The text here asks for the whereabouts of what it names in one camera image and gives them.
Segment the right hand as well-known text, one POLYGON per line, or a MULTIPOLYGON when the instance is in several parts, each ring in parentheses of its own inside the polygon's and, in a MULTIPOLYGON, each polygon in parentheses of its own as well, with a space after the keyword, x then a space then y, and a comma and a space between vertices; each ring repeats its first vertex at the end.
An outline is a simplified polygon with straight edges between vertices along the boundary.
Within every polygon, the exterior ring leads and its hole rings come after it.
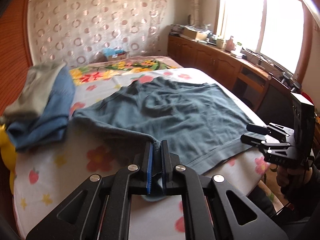
POLYGON ((304 168, 289 169, 279 166, 277 168, 277 184, 280 187, 288 185, 301 185, 306 184, 312 176, 312 168, 308 170, 304 168))

